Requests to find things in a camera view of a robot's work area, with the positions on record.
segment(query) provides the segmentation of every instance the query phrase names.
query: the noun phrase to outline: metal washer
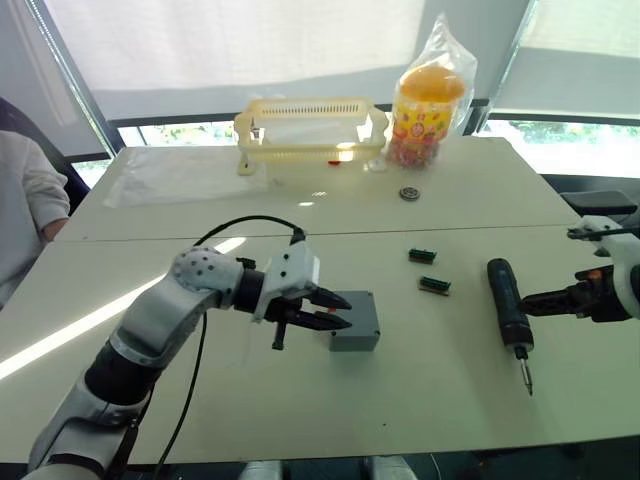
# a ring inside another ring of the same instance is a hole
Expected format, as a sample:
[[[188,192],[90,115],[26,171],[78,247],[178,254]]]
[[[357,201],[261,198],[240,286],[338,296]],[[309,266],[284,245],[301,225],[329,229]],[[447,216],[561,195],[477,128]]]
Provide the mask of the metal washer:
[[[420,198],[420,191],[417,188],[413,187],[401,188],[398,193],[400,194],[400,198],[408,202],[412,202]]]

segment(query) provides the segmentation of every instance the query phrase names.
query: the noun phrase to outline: black cordless screwdriver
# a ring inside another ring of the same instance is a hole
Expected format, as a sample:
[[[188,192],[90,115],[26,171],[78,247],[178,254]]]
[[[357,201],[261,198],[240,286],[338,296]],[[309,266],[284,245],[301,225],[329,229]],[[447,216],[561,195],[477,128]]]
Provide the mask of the black cordless screwdriver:
[[[489,284],[498,311],[498,326],[507,350],[520,360],[524,384],[533,395],[531,372],[527,365],[528,352],[533,350],[533,333],[527,316],[518,309],[520,294],[511,265],[503,258],[494,258],[487,264]]]

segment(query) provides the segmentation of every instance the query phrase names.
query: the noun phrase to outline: robotic arm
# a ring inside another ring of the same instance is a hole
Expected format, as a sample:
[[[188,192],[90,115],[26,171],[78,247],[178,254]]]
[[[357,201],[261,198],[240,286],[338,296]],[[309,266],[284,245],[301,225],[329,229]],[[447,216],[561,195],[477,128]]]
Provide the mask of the robotic arm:
[[[174,259],[167,275],[142,293],[78,379],[31,451],[26,479],[95,480],[126,465],[151,390],[207,309],[229,309],[277,323],[272,348],[284,348],[287,324],[312,330],[351,326],[340,317],[301,310],[303,298],[350,309],[318,286],[319,261],[305,241],[255,263],[195,246]]]
[[[533,316],[575,314],[594,322],[640,319],[640,239],[607,217],[585,216],[569,238],[588,240],[595,255],[613,265],[576,273],[578,283],[563,290],[529,295],[520,309]]]

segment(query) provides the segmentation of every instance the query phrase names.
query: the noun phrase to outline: orange lid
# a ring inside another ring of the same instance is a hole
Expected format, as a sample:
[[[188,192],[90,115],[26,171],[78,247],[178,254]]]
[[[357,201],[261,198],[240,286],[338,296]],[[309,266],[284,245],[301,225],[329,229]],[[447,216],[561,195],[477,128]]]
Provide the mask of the orange lid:
[[[400,93],[418,102],[446,103],[464,95],[464,82],[448,68],[418,67],[400,79]]]

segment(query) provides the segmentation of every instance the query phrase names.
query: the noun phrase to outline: gray box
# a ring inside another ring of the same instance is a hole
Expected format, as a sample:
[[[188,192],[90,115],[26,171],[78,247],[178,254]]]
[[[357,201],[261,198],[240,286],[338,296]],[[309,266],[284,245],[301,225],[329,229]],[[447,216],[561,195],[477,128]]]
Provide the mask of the gray box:
[[[351,327],[331,332],[329,350],[332,352],[371,352],[380,338],[380,324],[373,293],[366,290],[336,292],[351,304],[351,310],[336,314],[351,323]]]

